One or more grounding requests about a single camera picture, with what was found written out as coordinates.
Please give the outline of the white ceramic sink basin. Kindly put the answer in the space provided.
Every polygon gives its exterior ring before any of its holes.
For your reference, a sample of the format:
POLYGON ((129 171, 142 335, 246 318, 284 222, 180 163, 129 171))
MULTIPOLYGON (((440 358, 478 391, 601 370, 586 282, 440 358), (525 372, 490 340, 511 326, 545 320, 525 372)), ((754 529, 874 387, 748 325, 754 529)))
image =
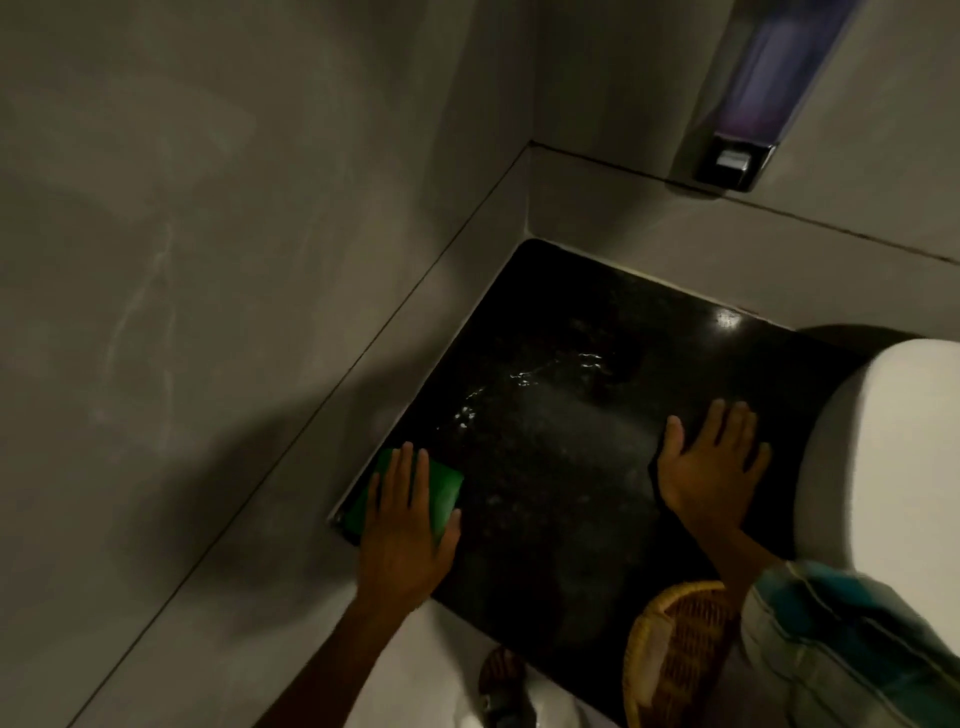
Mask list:
POLYGON ((890 346, 834 392, 794 528, 799 558, 891 587, 960 655, 960 343, 890 346))

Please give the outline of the person's left forearm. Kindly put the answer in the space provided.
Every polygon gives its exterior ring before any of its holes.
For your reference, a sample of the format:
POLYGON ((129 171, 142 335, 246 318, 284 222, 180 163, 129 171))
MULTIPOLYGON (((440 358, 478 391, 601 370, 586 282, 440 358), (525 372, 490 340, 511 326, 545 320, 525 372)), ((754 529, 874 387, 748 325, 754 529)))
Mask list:
POLYGON ((254 728, 344 728, 382 652, 426 601, 355 596, 331 634, 254 728))

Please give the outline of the green cleaning sponge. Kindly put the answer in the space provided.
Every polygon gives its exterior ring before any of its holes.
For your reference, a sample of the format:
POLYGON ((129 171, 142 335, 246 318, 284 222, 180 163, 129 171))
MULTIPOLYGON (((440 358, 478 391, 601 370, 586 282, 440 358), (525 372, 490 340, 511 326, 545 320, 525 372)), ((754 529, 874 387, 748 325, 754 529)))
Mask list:
MULTIPOLYGON (((360 473, 357 481, 344 495, 339 507, 330 516, 330 524, 349 542, 357 545, 362 538, 366 525, 366 512, 369 483, 373 474, 382 478, 388 469, 391 460, 390 447, 378 450, 365 469, 360 473)), ((450 515, 454 511, 461 486, 464 481, 462 473, 448 467, 434 459, 429 465, 429 520, 434 542, 442 539, 450 515)))

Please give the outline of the person's brown sandal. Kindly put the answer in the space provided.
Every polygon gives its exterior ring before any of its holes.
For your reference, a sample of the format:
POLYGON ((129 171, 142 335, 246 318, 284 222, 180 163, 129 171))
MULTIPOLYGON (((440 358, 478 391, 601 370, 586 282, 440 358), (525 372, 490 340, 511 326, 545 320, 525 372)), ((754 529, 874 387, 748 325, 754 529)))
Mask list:
POLYGON ((484 728, 537 728, 526 677, 525 661, 508 648, 487 655, 478 679, 484 728))

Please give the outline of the person's right forearm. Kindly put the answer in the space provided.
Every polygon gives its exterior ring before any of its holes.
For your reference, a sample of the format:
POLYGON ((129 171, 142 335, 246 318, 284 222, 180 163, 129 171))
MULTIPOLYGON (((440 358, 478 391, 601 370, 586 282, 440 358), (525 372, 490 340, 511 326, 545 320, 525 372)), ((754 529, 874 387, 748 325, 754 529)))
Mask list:
POLYGON ((737 612, 760 578, 786 563, 726 520, 698 515, 691 517, 685 528, 713 565, 737 612))

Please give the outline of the person's right hand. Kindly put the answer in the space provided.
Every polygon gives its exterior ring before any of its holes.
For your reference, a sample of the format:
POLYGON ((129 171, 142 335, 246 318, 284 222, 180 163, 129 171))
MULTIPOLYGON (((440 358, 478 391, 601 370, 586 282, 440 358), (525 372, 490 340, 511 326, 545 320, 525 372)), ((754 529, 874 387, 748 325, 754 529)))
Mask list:
POLYGON ((655 462, 659 493, 683 525, 691 518, 712 516, 741 528, 759 484, 749 484, 746 471, 762 442, 758 440, 759 415, 745 401, 743 437, 737 454, 718 446, 727 410, 733 404, 717 398, 707 408, 702 427, 691 443, 685 437, 687 464, 680 480, 660 480, 661 454, 655 462))

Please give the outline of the woven wicker basket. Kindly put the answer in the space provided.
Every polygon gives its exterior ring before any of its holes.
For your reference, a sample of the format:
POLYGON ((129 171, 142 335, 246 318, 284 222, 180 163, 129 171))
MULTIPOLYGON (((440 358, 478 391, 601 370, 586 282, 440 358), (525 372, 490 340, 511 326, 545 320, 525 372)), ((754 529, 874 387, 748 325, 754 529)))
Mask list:
POLYGON ((697 728, 739 626, 724 584, 657 594, 630 628, 622 668, 628 728, 697 728))

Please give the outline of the person's left hand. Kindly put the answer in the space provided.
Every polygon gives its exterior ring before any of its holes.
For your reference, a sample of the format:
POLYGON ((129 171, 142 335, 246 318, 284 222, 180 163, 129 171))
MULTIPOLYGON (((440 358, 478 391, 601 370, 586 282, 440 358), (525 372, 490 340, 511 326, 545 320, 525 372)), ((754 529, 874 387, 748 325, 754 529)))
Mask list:
POLYGON ((393 511, 393 451, 381 477, 375 523, 365 527, 359 546, 356 597, 428 599, 452 564, 438 564, 429 519, 429 455, 415 450, 410 508, 393 511))

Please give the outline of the wall-mounted soap dispenser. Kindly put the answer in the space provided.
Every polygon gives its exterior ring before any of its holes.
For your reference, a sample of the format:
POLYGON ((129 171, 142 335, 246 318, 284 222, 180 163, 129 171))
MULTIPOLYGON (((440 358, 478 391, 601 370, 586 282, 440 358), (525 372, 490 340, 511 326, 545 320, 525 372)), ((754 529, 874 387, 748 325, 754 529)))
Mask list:
POLYGON ((751 192, 863 0, 735 0, 685 140, 693 184, 751 192))

